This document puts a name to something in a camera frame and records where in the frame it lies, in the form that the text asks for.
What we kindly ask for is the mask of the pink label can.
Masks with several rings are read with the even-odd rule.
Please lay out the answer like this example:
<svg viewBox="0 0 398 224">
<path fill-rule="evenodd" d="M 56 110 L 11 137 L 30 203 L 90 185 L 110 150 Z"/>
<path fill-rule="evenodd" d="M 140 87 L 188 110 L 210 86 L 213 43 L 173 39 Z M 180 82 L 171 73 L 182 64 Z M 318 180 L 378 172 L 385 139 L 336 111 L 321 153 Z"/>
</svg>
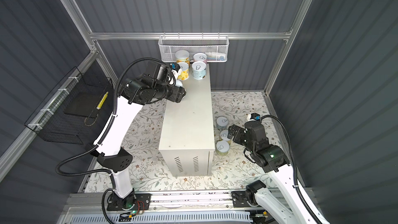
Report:
<svg viewBox="0 0 398 224">
<path fill-rule="evenodd" d="M 194 62 L 203 62 L 207 63 L 207 55 L 204 53 L 196 53 L 193 55 L 193 61 Z"/>
<path fill-rule="evenodd" d="M 176 87 L 183 87 L 182 81 L 176 80 L 175 86 Z"/>
</svg>

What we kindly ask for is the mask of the yellow label can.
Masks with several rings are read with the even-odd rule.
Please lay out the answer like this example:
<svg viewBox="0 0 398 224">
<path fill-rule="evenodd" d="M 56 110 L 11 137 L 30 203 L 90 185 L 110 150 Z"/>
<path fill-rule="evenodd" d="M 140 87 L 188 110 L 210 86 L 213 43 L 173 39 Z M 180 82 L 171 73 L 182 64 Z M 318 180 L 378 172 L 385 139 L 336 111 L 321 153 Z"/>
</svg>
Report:
<svg viewBox="0 0 398 224">
<path fill-rule="evenodd" d="M 186 62 L 178 62 L 181 68 L 181 73 L 178 76 L 178 80 L 185 81 L 189 79 L 189 64 Z"/>
</svg>

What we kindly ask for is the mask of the green orange label can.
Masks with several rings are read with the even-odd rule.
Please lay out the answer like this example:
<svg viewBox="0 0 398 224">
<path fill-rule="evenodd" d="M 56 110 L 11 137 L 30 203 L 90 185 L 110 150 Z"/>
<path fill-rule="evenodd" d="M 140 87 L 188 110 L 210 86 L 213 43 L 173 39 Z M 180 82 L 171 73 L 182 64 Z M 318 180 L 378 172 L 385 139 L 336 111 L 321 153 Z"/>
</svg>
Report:
<svg viewBox="0 0 398 224">
<path fill-rule="evenodd" d="M 190 64 L 190 54 L 186 50 L 177 51 L 175 53 L 175 58 L 177 63 L 184 62 L 187 63 L 188 65 Z"/>
</svg>

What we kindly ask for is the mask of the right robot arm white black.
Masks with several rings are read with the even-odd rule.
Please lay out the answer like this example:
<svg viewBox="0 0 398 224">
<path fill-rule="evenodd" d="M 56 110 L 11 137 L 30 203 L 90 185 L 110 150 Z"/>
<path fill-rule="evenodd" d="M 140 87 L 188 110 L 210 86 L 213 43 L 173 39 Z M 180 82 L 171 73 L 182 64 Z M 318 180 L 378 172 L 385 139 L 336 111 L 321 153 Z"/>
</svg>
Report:
<svg viewBox="0 0 398 224">
<path fill-rule="evenodd" d="M 256 180 L 246 186 L 243 196 L 238 191 L 231 193 L 234 206 L 244 204 L 258 206 L 269 213 L 279 224 L 326 224 L 327 219 L 298 180 L 298 171 L 291 150 L 284 152 L 269 142 L 262 124 L 266 116 L 257 113 L 248 115 L 243 127 L 231 125 L 228 138 L 244 146 L 244 155 L 249 162 L 258 165 L 276 184 L 286 204 L 277 199 L 266 184 Z"/>
</svg>

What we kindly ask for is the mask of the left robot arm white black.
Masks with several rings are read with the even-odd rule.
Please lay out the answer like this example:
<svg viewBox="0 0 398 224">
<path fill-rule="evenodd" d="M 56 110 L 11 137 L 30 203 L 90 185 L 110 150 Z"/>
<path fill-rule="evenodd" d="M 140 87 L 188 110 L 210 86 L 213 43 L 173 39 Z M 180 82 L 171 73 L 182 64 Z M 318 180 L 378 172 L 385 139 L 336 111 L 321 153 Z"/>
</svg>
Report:
<svg viewBox="0 0 398 224">
<path fill-rule="evenodd" d="M 56 166 L 56 172 L 61 176 L 80 176 L 81 173 L 64 172 L 61 168 L 73 160 L 91 154 L 97 158 L 102 168 L 83 172 L 83 175 L 107 173 L 110 176 L 110 205 L 127 211 L 143 209 L 144 204 L 137 200 L 130 182 L 129 166 L 133 156 L 122 148 L 122 142 L 144 105 L 163 99 L 181 102 L 186 95 L 184 87 L 176 84 L 181 72 L 182 67 L 178 63 L 164 63 L 155 58 L 141 58 L 130 63 L 116 82 L 113 110 L 98 138 L 88 151 L 60 162 Z"/>
</svg>

